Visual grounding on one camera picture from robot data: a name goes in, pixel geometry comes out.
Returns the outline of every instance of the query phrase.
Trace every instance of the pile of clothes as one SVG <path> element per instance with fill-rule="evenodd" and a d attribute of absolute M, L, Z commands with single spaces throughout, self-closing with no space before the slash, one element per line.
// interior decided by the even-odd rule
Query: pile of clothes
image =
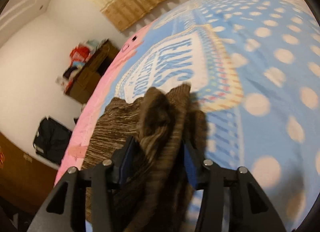
<path fill-rule="evenodd" d="M 56 79 L 56 83 L 61 86 L 64 92 L 68 90 L 73 82 L 73 78 L 105 41 L 106 40 L 102 40 L 101 42 L 97 40 L 88 40 L 85 43 L 79 43 L 79 45 L 71 51 L 71 61 L 68 69 L 64 72 L 62 77 L 59 76 Z"/>

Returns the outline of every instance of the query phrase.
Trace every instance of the pink bedsheet border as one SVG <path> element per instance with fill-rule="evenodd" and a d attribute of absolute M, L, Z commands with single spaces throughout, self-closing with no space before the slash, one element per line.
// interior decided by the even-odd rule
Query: pink bedsheet border
<path fill-rule="evenodd" d="M 148 32 L 151 24 L 152 23 L 143 27 L 127 40 L 112 64 L 108 67 L 106 73 L 100 79 L 73 130 L 69 145 L 56 175 L 55 185 L 69 167 L 75 166 L 79 170 L 81 169 L 90 138 L 99 118 L 104 99 L 110 90 L 110 86 L 118 76 L 125 62 L 136 54 L 136 48 L 143 43 L 143 37 Z"/>

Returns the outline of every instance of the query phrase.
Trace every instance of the bed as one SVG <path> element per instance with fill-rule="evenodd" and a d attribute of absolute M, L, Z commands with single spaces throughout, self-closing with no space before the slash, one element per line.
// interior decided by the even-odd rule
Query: bed
<path fill-rule="evenodd" d="M 178 6 L 124 44 L 78 120 L 56 183 L 69 167 L 81 168 L 113 97 L 131 103 L 150 86 L 168 92 L 187 81 L 206 113 L 206 157 L 224 168 L 248 167 L 287 231 L 297 228 L 320 188 L 319 42 L 304 0 Z M 194 229 L 201 197 L 195 192 L 186 230 Z"/>

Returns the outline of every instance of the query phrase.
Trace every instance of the brown cloth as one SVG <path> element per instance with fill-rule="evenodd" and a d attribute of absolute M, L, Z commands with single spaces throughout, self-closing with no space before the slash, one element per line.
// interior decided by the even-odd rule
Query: brown cloth
<path fill-rule="evenodd" d="M 205 114 L 190 102 L 190 86 L 182 84 L 164 95 L 151 87 L 131 104 L 113 98 L 97 121 L 83 168 L 90 168 L 121 148 L 133 135 L 140 151 L 133 177 L 114 191 L 119 230 L 178 231 L 192 197 L 180 150 L 183 137 L 203 150 Z M 86 218 L 91 221 L 91 190 L 86 194 Z"/>

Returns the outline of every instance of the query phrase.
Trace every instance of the printed label on bedsheet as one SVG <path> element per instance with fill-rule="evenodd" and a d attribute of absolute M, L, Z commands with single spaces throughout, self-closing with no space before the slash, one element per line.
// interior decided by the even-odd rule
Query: printed label on bedsheet
<path fill-rule="evenodd" d="M 210 25 L 192 26 L 152 46 L 122 77 L 116 95 L 132 103 L 149 87 L 164 92 L 191 83 L 202 110 L 237 105 L 242 88 L 222 42 Z"/>

